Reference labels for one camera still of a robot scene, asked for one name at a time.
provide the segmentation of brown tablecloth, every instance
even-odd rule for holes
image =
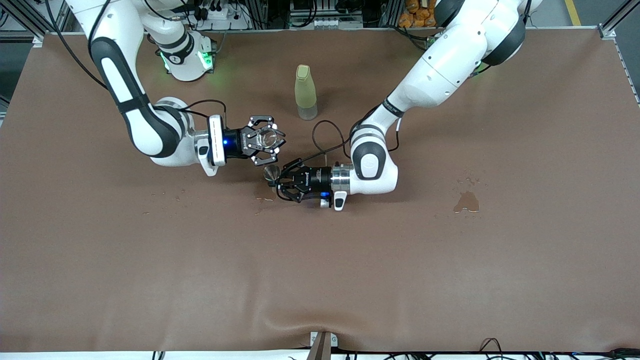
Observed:
[[[346,131],[420,56],[392,31],[229,35],[213,75],[180,83],[153,52],[138,58],[153,101],[220,99],[231,126],[273,115],[281,163],[315,151],[298,64],[319,119]],[[406,114],[396,191],[336,213],[259,199],[273,194],[248,161],[214,178],[153,164],[47,37],[0,129],[0,350],[288,348],[317,330],[354,350],[640,347],[639,120],[612,42],[530,31],[512,60]],[[466,192],[478,213],[454,213]]]

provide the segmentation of yellow floor line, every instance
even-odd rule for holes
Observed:
[[[569,11],[569,17],[571,18],[571,23],[573,26],[582,26],[580,23],[580,18],[578,17],[578,11],[575,9],[575,4],[573,0],[564,0],[566,4],[566,9]]]

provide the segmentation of green bottle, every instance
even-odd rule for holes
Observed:
[[[295,92],[298,115],[303,120],[315,119],[318,116],[316,86],[308,65],[298,65]]]

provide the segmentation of brown table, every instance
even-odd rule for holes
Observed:
[[[391,31],[229,35],[215,74],[179,83],[153,50],[138,59],[153,101],[217,98],[231,126],[273,115],[282,163],[314,152],[297,64],[319,119],[347,129],[420,56]],[[316,330],[353,350],[640,347],[639,119],[612,42],[530,31],[509,62],[407,113],[396,191],[336,213],[258,199],[273,194],[247,161],[214,178],[154,165],[47,37],[0,129],[0,350],[289,348]],[[480,212],[454,213],[465,192]]]

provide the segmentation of robotic arm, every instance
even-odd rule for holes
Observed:
[[[347,195],[393,191],[398,168],[385,141],[389,127],[410,108],[442,104],[481,61],[499,65],[517,53],[525,37],[520,14],[534,10],[540,3],[541,0],[438,0],[435,17],[444,32],[393,92],[356,123],[350,136],[353,164],[310,168],[300,160],[293,161],[270,181],[270,186],[298,202],[320,198],[322,207],[333,204],[337,211],[343,209]]]
[[[179,21],[161,19],[138,0],[67,0],[90,43],[90,54],[122,114],[134,146],[154,163],[168,167],[199,163],[208,176],[227,158],[250,158],[263,165],[277,161],[284,136],[271,117],[252,117],[248,125],[229,129],[219,115],[208,118],[207,130],[195,131],[187,104],[174,97],[152,105],[136,72],[136,57],[146,28],[172,74],[182,81],[199,78],[211,40],[186,31]],[[156,11],[176,8],[178,0],[148,0]],[[268,156],[259,158],[258,153]]]

